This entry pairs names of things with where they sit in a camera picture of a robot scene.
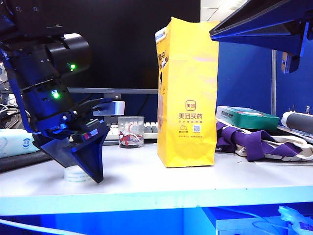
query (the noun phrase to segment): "green box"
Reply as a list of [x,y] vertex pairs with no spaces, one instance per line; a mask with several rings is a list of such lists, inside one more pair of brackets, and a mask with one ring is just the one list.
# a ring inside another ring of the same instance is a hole
[[279,117],[251,108],[217,106],[216,117],[244,129],[275,130]]

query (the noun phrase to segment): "tape roll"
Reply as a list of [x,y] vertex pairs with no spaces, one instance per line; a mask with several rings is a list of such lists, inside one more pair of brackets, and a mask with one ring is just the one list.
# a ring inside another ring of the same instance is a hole
[[64,169],[64,179],[66,182],[80,183],[91,180],[91,177],[78,165],[74,165]]

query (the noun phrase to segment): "yellow paper bag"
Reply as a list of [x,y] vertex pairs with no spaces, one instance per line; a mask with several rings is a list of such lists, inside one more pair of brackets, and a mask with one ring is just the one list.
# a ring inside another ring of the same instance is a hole
[[176,18],[156,33],[159,64],[157,153],[166,167],[214,164],[218,22]]

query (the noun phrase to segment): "qr code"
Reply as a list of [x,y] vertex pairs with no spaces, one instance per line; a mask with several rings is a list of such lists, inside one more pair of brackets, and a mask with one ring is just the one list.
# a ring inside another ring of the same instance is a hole
[[199,133],[201,131],[200,125],[194,125],[194,132]]

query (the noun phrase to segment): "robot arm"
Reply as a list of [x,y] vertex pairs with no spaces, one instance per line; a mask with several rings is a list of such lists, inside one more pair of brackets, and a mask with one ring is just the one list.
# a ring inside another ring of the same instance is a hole
[[283,51],[282,71],[296,71],[313,39],[313,0],[249,0],[210,31],[212,40]]
[[63,78],[87,69],[91,53],[82,36],[65,35],[70,23],[57,14],[63,2],[0,0],[1,60],[34,144],[64,167],[79,165],[99,183],[102,142],[109,130],[96,115],[123,113],[115,113],[110,100],[73,102]]

